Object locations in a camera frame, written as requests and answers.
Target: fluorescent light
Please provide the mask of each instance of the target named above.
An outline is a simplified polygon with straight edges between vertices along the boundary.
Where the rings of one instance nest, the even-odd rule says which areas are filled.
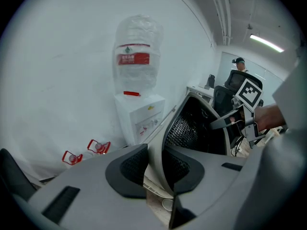
[[[281,52],[284,51],[282,48],[279,48],[279,47],[276,46],[275,44],[272,44],[272,43],[270,43],[269,41],[264,40],[264,39],[261,38],[261,37],[258,37],[258,36],[255,36],[255,35],[252,34],[252,35],[250,35],[250,38],[255,39],[255,40],[257,40],[257,41],[259,41],[259,42],[261,42],[261,43],[263,43],[263,44],[266,44],[267,46],[270,46],[271,48],[277,50],[279,53],[281,53]]]
[[[262,78],[262,79],[264,79],[262,76],[259,76],[258,74],[256,74],[256,73],[254,73],[255,75],[257,75],[258,77],[260,77],[260,78]],[[265,79],[264,79],[265,80]]]

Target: desk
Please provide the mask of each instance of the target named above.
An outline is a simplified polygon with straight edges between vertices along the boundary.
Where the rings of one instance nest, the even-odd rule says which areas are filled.
[[[202,87],[199,87],[197,84],[192,84],[192,83],[189,83],[187,85],[187,94],[189,91],[192,91],[192,92],[196,92],[200,95],[205,95],[206,97],[208,97],[209,100],[206,100],[209,105],[212,106],[212,103],[213,103],[213,96],[214,96],[214,89],[213,88],[210,88],[210,89],[204,89]]]

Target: mesh chair back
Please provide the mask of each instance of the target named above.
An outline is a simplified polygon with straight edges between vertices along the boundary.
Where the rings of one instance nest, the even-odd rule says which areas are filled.
[[[238,70],[232,70],[230,72],[230,75],[224,85],[226,88],[236,93],[240,89],[245,79],[250,80],[252,83],[257,85],[260,89],[262,89],[262,82],[258,78],[246,72],[241,72]]]

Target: red label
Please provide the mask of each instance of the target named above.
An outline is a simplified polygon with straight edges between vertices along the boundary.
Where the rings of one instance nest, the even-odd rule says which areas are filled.
[[[148,65],[148,53],[134,53],[129,55],[118,55],[119,65]]]

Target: black rubber pad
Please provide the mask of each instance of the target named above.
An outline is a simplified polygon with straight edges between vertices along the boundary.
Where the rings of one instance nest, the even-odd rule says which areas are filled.
[[[58,224],[69,206],[74,201],[80,189],[72,186],[66,186],[59,195],[51,202],[51,204],[43,211],[43,215],[49,220]]]
[[[223,163],[222,164],[223,167],[228,168],[230,170],[234,170],[234,171],[241,171],[242,169],[242,165],[237,165],[237,164],[233,164],[233,163]]]

